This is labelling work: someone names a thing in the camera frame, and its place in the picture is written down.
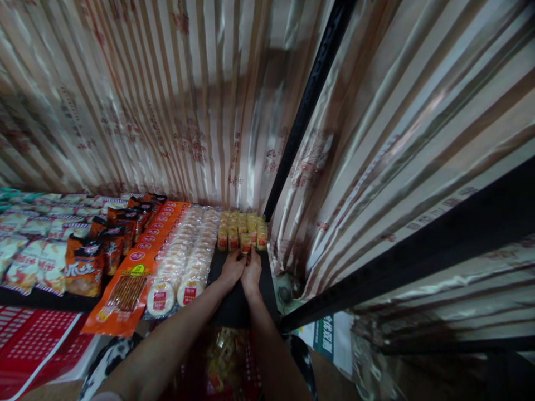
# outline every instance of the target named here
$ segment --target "packaged snack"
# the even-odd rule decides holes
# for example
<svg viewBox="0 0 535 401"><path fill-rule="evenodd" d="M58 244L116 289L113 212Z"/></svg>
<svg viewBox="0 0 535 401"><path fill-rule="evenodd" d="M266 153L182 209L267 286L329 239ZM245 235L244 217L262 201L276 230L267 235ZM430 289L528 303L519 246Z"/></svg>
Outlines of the packaged snack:
<svg viewBox="0 0 535 401"><path fill-rule="evenodd" d="M18 189L0 187L0 201L8 201L19 192Z"/></svg>
<svg viewBox="0 0 535 401"><path fill-rule="evenodd" d="M169 282L154 283L147 294L147 310L155 317L168 314L175 302L175 289Z"/></svg>
<svg viewBox="0 0 535 401"><path fill-rule="evenodd" d="M198 278L191 275L186 276L177 292L178 303L182 307L186 306L202 294L203 290L204 285Z"/></svg>
<svg viewBox="0 0 535 401"><path fill-rule="evenodd" d="M251 252L251 235L250 234L240 235L240 247L241 247L242 255L248 255Z"/></svg>
<svg viewBox="0 0 535 401"><path fill-rule="evenodd" d="M86 208L80 208L76 211L76 215L77 216L97 216L99 214L102 213L102 209L101 208L90 208L90 207L86 207Z"/></svg>
<svg viewBox="0 0 535 401"><path fill-rule="evenodd" d="M39 257L46 245L43 239L28 244L8 269L2 287L29 295L36 282Z"/></svg>
<svg viewBox="0 0 535 401"><path fill-rule="evenodd" d="M141 229L139 227L139 211L135 209L108 209L108 224L124 226L124 251L126 255L130 248L139 240Z"/></svg>
<svg viewBox="0 0 535 401"><path fill-rule="evenodd" d="M70 216L68 214L51 215L50 217L54 218L52 224L50 224L50 231L48 232L50 239L61 239L64 233L64 224L81 223L84 221L84 218L81 216Z"/></svg>
<svg viewBox="0 0 535 401"><path fill-rule="evenodd" d="M108 219L102 216L95 216L91 220L91 229L89 230L89 237L96 238L99 233L108 228Z"/></svg>
<svg viewBox="0 0 535 401"><path fill-rule="evenodd" d="M268 232L258 230L256 233L256 248L259 251L265 251L268 246Z"/></svg>
<svg viewBox="0 0 535 401"><path fill-rule="evenodd" d="M6 213L0 216L0 235L18 234L29 218L37 217L39 213L32 211L20 211Z"/></svg>
<svg viewBox="0 0 535 401"><path fill-rule="evenodd" d="M72 204L79 204L81 203L85 198L87 198L86 194L67 194L63 198L61 198L61 203L72 203Z"/></svg>
<svg viewBox="0 0 535 401"><path fill-rule="evenodd" d="M121 263L125 230L124 226L110 227L98 234L98 238L104 241L104 273L108 276L113 276Z"/></svg>
<svg viewBox="0 0 535 401"><path fill-rule="evenodd" d="M234 252L239 247L239 238L238 232L228 230L228 251L229 253Z"/></svg>
<svg viewBox="0 0 535 401"><path fill-rule="evenodd" d="M121 199L124 201L128 201L130 198L134 197L135 199L143 199L144 194L136 194L136 193L124 193L121 194Z"/></svg>
<svg viewBox="0 0 535 401"><path fill-rule="evenodd" d="M14 196L12 196L9 201L11 203L32 203L36 198L40 197L41 195L44 195L44 193L37 193L37 192L18 192Z"/></svg>
<svg viewBox="0 0 535 401"><path fill-rule="evenodd" d="M0 277L11 265L19 251L28 243L28 238L19 235L0 237Z"/></svg>
<svg viewBox="0 0 535 401"><path fill-rule="evenodd" d="M50 209L50 214L74 215L77 209L77 206L68 203L55 203Z"/></svg>
<svg viewBox="0 0 535 401"><path fill-rule="evenodd" d="M36 287L63 296L65 292L65 241L47 241L39 257Z"/></svg>
<svg viewBox="0 0 535 401"><path fill-rule="evenodd" d="M220 252L226 252L228 247L228 232L226 230L219 230L217 233L217 249Z"/></svg>
<svg viewBox="0 0 535 401"><path fill-rule="evenodd" d="M104 267L104 244L94 239L70 236L65 254L65 285L72 294L100 295Z"/></svg>
<svg viewBox="0 0 535 401"><path fill-rule="evenodd" d="M61 194L44 194L40 195L33 201L34 204L47 204L59 202L61 199Z"/></svg>
<svg viewBox="0 0 535 401"><path fill-rule="evenodd" d="M22 226L20 233L23 235L39 235L41 237L46 237L52 227L53 221L53 218L46 216L29 218L24 226Z"/></svg>
<svg viewBox="0 0 535 401"><path fill-rule="evenodd" d="M60 235L60 240L67 241L73 234L75 237L85 238L89 235L91 224L88 223L67 223L63 225L63 231Z"/></svg>

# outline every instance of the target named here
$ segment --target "orange packaging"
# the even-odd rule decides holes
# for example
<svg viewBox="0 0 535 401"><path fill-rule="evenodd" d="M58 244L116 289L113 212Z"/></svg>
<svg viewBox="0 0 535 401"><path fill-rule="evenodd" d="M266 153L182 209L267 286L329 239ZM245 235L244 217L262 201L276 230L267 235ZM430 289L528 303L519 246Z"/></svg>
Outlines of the orange packaging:
<svg viewBox="0 0 535 401"><path fill-rule="evenodd" d="M132 337L147 303L158 250L132 249L87 318L82 332Z"/></svg>
<svg viewBox="0 0 535 401"><path fill-rule="evenodd" d="M242 255L248 255L251 252L251 235L250 234L240 235L240 247L241 247Z"/></svg>
<svg viewBox="0 0 535 401"><path fill-rule="evenodd" d="M104 244L71 235L65 253L65 290L71 294L97 297L102 285Z"/></svg>
<svg viewBox="0 0 535 401"><path fill-rule="evenodd" d="M141 235L139 228L139 211L135 209L108 208L108 224L126 227L123 254L126 255Z"/></svg>
<svg viewBox="0 0 535 401"><path fill-rule="evenodd" d="M89 237L96 238L99 235L99 232L108 228L108 223L105 219L95 216L91 220L91 228L89 229Z"/></svg>
<svg viewBox="0 0 535 401"><path fill-rule="evenodd" d="M124 249L124 226L110 227L99 233L98 239L104 242L104 273L113 276L121 263Z"/></svg>
<svg viewBox="0 0 535 401"><path fill-rule="evenodd" d="M228 233L226 230L219 230L217 233L217 249L226 252L228 247Z"/></svg>
<svg viewBox="0 0 535 401"><path fill-rule="evenodd" d="M234 252L239 247L238 233L235 231L228 231L228 251Z"/></svg>

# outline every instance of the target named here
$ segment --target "plastic bag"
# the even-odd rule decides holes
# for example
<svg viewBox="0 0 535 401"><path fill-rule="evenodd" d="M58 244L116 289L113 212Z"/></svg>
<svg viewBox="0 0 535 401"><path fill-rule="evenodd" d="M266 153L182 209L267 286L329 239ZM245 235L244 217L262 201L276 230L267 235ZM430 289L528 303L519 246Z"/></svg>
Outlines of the plastic bag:
<svg viewBox="0 0 535 401"><path fill-rule="evenodd" d="M6 269L26 244L28 244L28 238L24 236L0 237L0 276L3 276Z"/></svg>
<svg viewBox="0 0 535 401"><path fill-rule="evenodd" d="M65 254L66 290L72 294L87 297L100 295L102 271L104 268L104 244L94 239L77 238L67 240Z"/></svg>
<svg viewBox="0 0 535 401"><path fill-rule="evenodd" d="M41 252L36 276L36 288L63 296L65 292L65 241L50 241Z"/></svg>
<svg viewBox="0 0 535 401"><path fill-rule="evenodd" d="M36 282L39 257L46 245L44 239L36 239L28 244L8 269L2 287L29 295Z"/></svg>

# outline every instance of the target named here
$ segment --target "curtain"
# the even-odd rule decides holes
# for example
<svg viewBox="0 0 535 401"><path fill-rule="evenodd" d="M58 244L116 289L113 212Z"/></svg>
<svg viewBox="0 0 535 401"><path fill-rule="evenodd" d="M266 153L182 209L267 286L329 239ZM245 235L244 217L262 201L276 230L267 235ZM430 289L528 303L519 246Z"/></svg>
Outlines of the curtain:
<svg viewBox="0 0 535 401"><path fill-rule="evenodd" d="M0 184L260 212L331 6L1 1Z"/></svg>
<svg viewBox="0 0 535 401"><path fill-rule="evenodd" d="M308 130L332 134L324 173L307 202L289 179L272 225L277 269L305 282L294 297L534 156L533 14L523 1L357 4Z"/></svg>

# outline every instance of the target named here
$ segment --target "plastic wrapper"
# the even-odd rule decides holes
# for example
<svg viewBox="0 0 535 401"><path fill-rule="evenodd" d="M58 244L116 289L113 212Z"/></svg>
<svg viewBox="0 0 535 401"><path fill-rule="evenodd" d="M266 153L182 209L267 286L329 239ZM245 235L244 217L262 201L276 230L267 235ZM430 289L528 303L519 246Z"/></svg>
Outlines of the plastic wrapper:
<svg viewBox="0 0 535 401"><path fill-rule="evenodd" d="M36 288L62 296L65 292L65 254L67 242L48 240L41 252Z"/></svg>
<svg viewBox="0 0 535 401"><path fill-rule="evenodd" d="M20 211L1 215L0 236L18 234L28 219L37 216L39 216L39 213L32 211Z"/></svg>
<svg viewBox="0 0 535 401"><path fill-rule="evenodd" d="M60 240L67 241L69 237L74 235L75 237L85 238L89 235L91 225L88 223L66 223L63 224L63 231L60 235Z"/></svg>
<svg viewBox="0 0 535 401"><path fill-rule="evenodd" d="M84 221L83 217L80 216L70 216L68 214L59 214L51 215L54 218L50 225L50 231L48 232L48 237L50 239L61 239L64 234L64 224L69 223L82 223Z"/></svg>
<svg viewBox="0 0 535 401"><path fill-rule="evenodd" d="M44 195L44 193L37 193L37 192L18 192L14 196L12 196L9 201L11 203L32 203L36 198L39 196Z"/></svg>
<svg viewBox="0 0 535 401"><path fill-rule="evenodd" d="M113 276L121 263L124 249L125 227L110 227L98 234L104 242L104 274Z"/></svg>
<svg viewBox="0 0 535 401"><path fill-rule="evenodd" d="M0 201L8 201L19 192L18 189L0 187Z"/></svg>
<svg viewBox="0 0 535 401"><path fill-rule="evenodd" d="M61 194L43 194L39 195L35 200L33 201L34 204L50 204L50 203L56 203L59 202L61 199Z"/></svg>
<svg viewBox="0 0 535 401"><path fill-rule="evenodd" d="M3 276L6 269L23 247L28 244L28 238L20 235L0 237L0 276Z"/></svg>
<svg viewBox="0 0 535 401"><path fill-rule="evenodd" d="M72 203L72 204L79 204L81 203L85 198L87 198L86 194L67 194L61 198L61 203Z"/></svg>
<svg viewBox="0 0 535 401"><path fill-rule="evenodd" d="M20 230L22 235L37 235L46 237L54 221L51 217L39 216L29 218Z"/></svg>
<svg viewBox="0 0 535 401"><path fill-rule="evenodd" d="M29 295L36 283L39 257L45 245L44 239L30 242L11 264L2 287L18 291L25 296Z"/></svg>
<svg viewBox="0 0 535 401"><path fill-rule="evenodd" d="M68 292L87 297L100 295L104 267L104 244L94 239L70 236L65 254Z"/></svg>
<svg viewBox="0 0 535 401"><path fill-rule="evenodd" d="M82 207L76 210L77 216L97 216L99 214L102 214L102 208Z"/></svg>
<svg viewBox="0 0 535 401"><path fill-rule="evenodd" d="M141 228L139 226L139 211L135 209L108 209L107 223L112 226L124 226L124 251L126 255L130 248L139 240Z"/></svg>

